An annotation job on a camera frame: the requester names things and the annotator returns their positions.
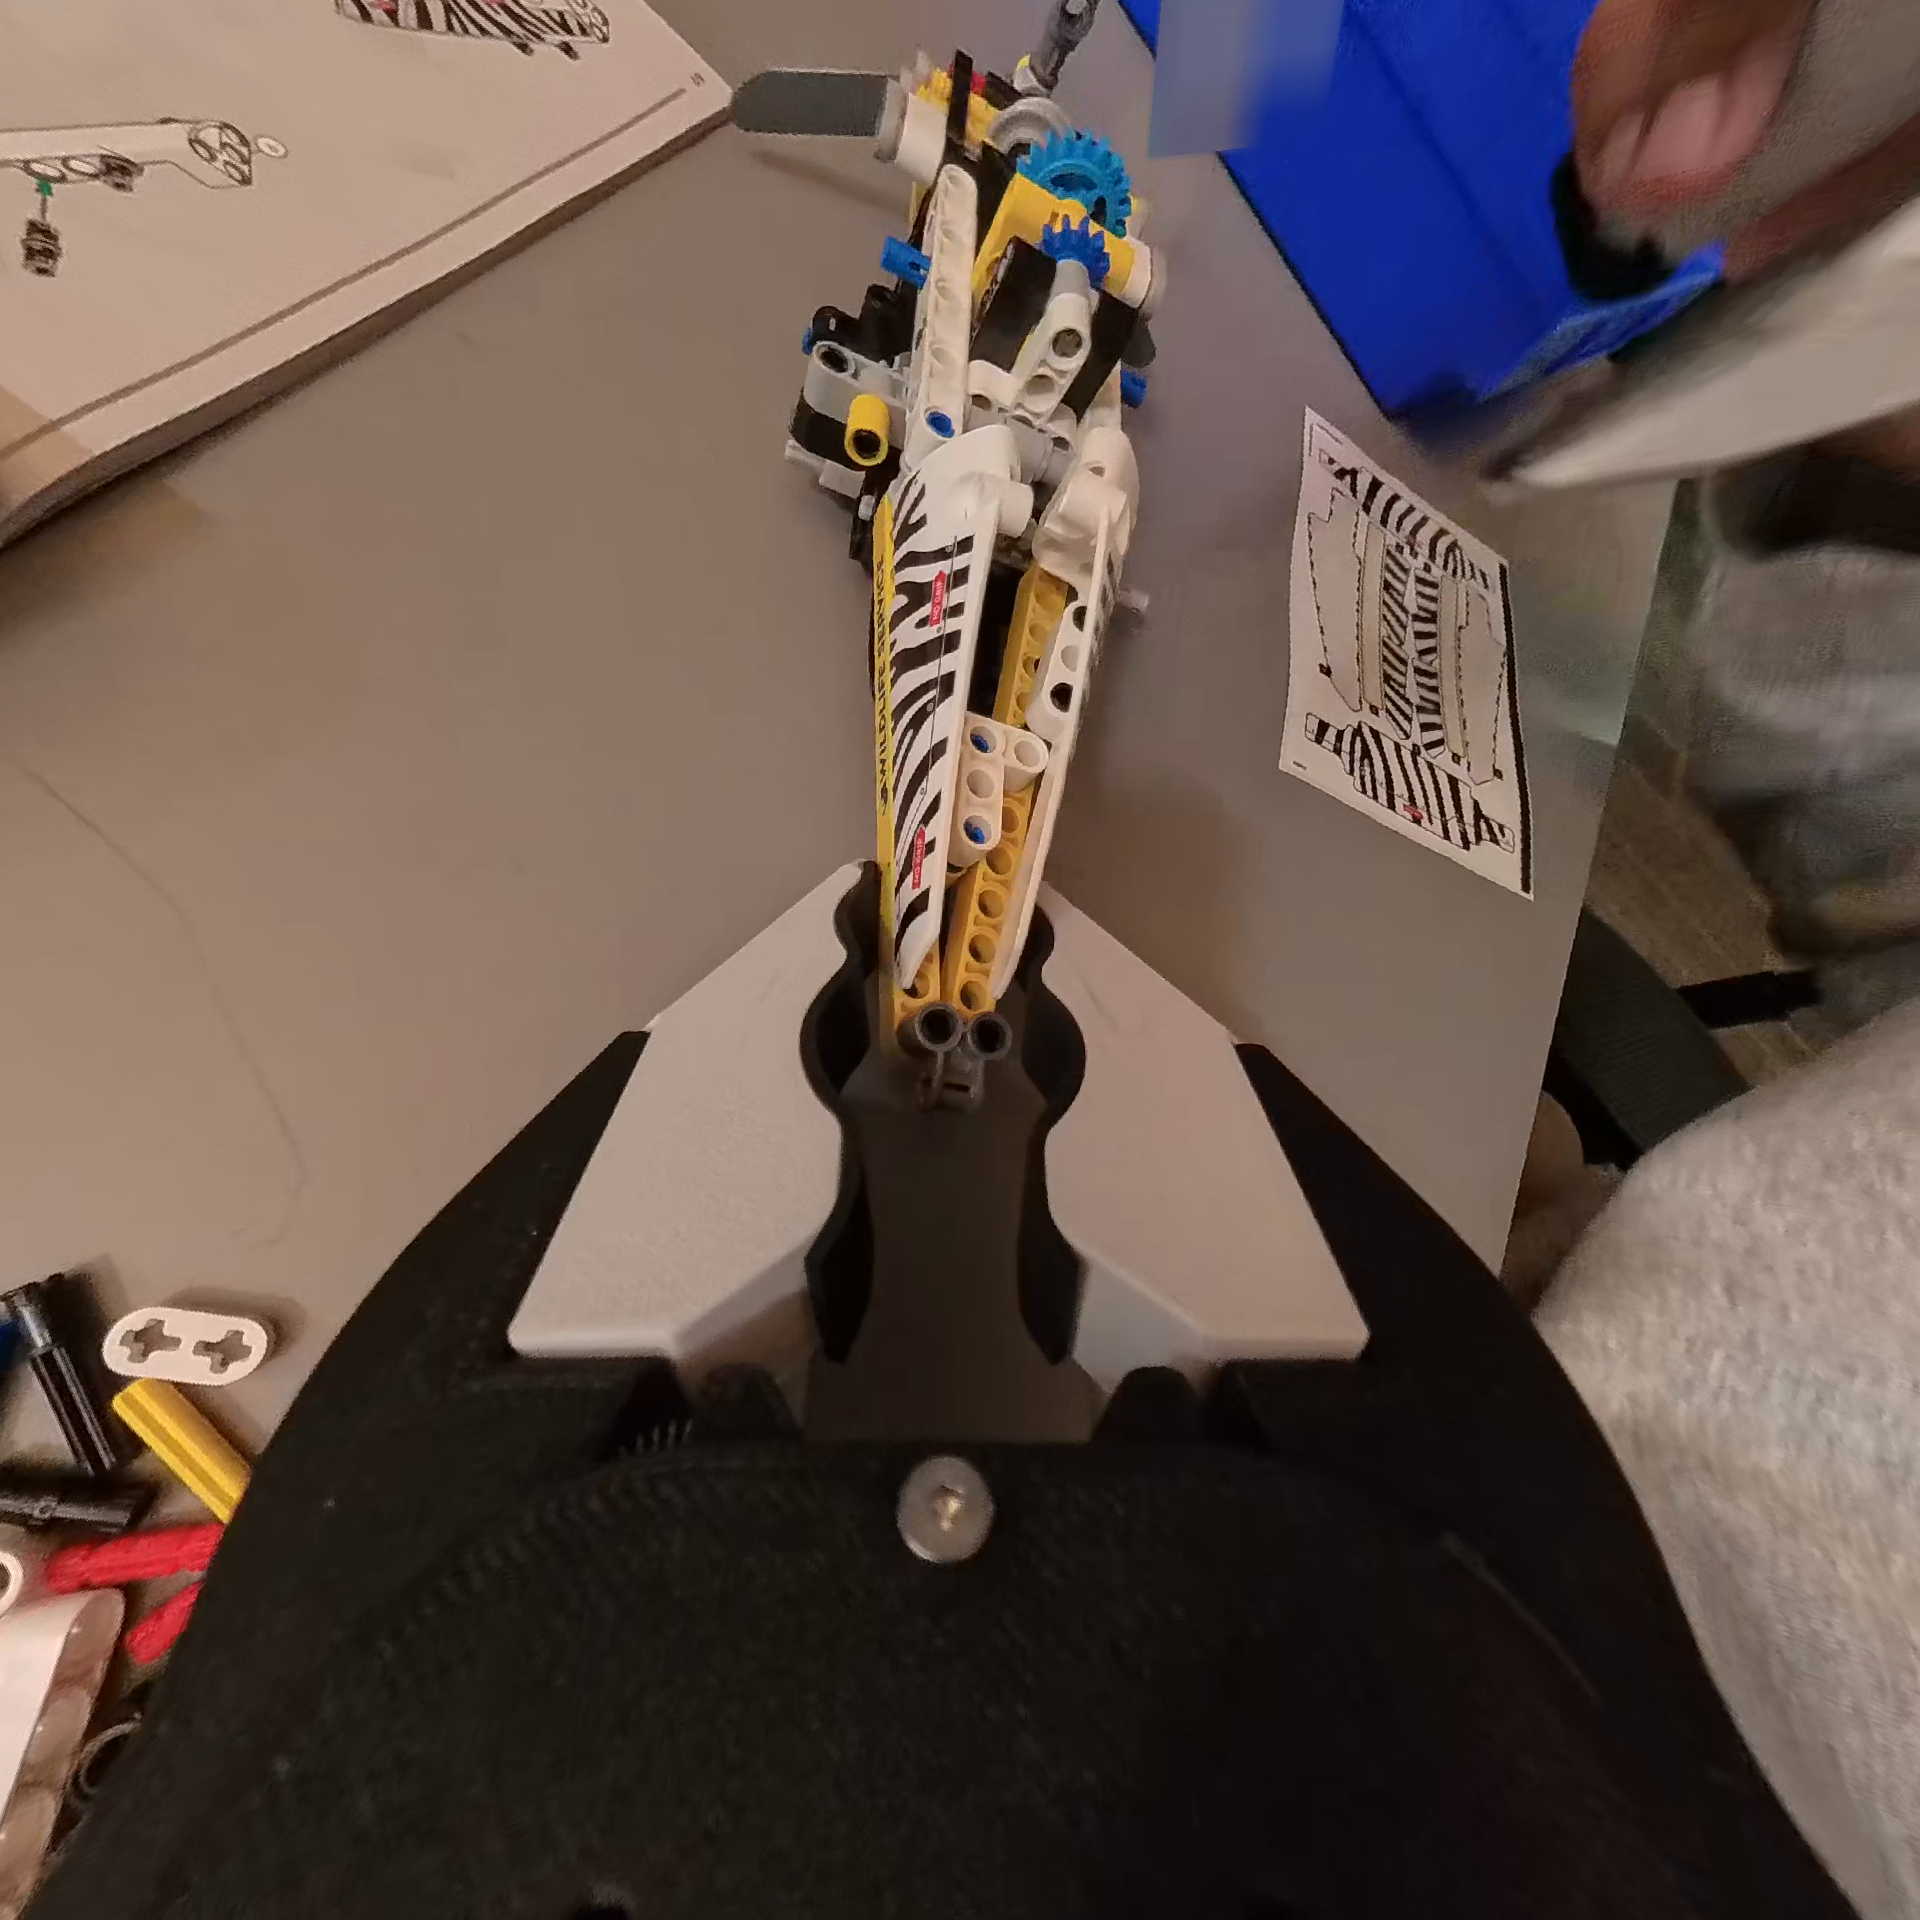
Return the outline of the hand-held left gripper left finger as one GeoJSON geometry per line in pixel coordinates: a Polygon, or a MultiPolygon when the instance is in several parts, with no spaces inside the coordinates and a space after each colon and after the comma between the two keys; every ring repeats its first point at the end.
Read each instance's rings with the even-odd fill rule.
{"type": "Polygon", "coordinates": [[[528,1360],[846,1360],[872,1213],[840,1094],[869,1054],[877,869],[851,862],[647,1023],[510,1323],[528,1360]]]}

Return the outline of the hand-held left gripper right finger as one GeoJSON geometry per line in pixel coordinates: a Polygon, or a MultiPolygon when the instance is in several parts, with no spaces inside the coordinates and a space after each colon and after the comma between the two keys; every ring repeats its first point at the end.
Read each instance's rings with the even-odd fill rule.
{"type": "Polygon", "coordinates": [[[1023,1330],[1075,1368],[1353,1360],[1349,1282],[1232,1032],[1053,892],[1023,954],[1014,1047],[1023,1330]]]}

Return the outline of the yellow white lego helicopter model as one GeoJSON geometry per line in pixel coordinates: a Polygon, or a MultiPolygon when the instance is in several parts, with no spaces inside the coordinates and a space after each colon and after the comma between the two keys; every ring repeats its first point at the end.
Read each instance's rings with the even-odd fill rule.
{"type": "Polygon", "coordinates": [[[909,181],[877,278],[807,322],[784,456],[847,502],[871,576],[877,1035],[929,1108],[976,1101],[1013,1047],[1016,972],[1003,991],[992,972],[1047,758],[1020,726],[1033,534],[1091,430],[1129,438],[1157,349],[1129,166],[1055,100],[1095,19],[1051,5],[1008,76],[960,50],[734,96],[744,133],[871,144],[909,181]]]}

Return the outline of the person's right forearm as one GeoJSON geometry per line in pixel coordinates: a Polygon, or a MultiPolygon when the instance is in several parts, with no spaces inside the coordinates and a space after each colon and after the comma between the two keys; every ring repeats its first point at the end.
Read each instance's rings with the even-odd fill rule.
{"type": "Polygon", "coordinates": [[[1812,3],[1782,98],[1728,189],[1728,230],[1871,154],[1917,114],[1917,5],[1812,3]]]}

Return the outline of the white flat lego beam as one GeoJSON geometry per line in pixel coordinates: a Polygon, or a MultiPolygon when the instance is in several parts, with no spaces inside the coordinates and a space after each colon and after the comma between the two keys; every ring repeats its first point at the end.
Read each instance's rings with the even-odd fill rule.
{"type": "Polygon", "coordinates": [[[229,1387],[271,1357],[269,1323],[243,1311],[143,1304],[124,1311],[102,1335],[102,1367],[126,1380],[229,1387]]]}

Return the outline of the yellow lego axle connector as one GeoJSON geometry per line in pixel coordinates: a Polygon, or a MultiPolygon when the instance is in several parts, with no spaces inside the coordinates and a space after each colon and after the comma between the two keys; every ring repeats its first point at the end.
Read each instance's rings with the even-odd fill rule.
{"type": "Polygon", "coordinates": [[[112,1413],[213,1519],[233,1519],[248,1491],[252,1468],[177,1386],[129,1380],[112,1394],[112,1413]]]}

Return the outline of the black lego axle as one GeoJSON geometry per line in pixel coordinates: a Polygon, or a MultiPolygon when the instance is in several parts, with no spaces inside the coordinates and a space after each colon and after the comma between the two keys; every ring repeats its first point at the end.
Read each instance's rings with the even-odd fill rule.
{"type": "Polygon", "coordinates": [[[19,1286],[12,1294],[12,1314],[20,1350],[65,1451],[89,1479],[102,1482],[121,1469],[124,1448],[115,1438],[112,1411],[102,1405],[70,1335],[61,1279],[64,1276],[53,1276],[19,1286]]]}

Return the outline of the black lego pin connector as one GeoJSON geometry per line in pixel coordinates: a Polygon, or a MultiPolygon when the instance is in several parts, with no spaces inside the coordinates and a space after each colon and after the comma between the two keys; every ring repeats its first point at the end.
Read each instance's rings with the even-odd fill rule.
{"type": "Polygon", "coordinates": [[[3,1525],[28,1533],[119,1539],[152,1506],[142,1482],[3,1476],[3,1525]]]}

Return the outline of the lego instruction booklet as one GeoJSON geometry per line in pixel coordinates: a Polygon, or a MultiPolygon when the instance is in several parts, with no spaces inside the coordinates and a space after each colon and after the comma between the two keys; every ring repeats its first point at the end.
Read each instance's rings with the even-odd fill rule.
{"type": "Polygon", "coordinates": [[[3,539],[727,111],[647,5],[4,3],[3,539]]]}

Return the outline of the person's right hand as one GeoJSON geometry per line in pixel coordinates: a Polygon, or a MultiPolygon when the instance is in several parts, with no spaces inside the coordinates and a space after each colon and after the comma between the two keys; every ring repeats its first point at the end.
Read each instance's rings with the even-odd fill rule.
{"type": "Polygon", "coordinates": [[[1599,3],[1575,50],[1585,203],[1649,227],[1716,197],[1759,150],[1812,3],[1599,3]]]}

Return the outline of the blue plastic bin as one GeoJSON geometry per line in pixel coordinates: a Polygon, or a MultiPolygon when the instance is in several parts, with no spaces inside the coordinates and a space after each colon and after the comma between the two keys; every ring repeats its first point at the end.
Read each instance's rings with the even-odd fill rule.
{"type": "Polygon", "coordinates": [[[1724,247],[1607,245],[1572,174],[1592,5],[1340,5],[1329,68],[1221,160],[1391,415],[1629,347],[1721,282],[1724,247]]]}

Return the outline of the zebra striped sticker sheet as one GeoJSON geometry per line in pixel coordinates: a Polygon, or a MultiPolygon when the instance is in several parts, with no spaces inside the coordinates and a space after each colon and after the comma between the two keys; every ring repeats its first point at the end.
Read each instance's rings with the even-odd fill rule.
{"type": "Polygon", "coordinates": [[[1511,613],[1493,546],[1302,412],[1279,771],[1533,898],[1511,613]]]}

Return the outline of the person's grey fleece clothing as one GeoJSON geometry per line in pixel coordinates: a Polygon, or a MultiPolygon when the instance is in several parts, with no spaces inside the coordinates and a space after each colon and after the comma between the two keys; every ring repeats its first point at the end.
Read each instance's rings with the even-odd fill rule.
{"type": "Polygon", "coordinates": [[[1653,1148],[1535,1326],[1861,1916],[1917,1916],[1917,1013],[1653,1148]]]}

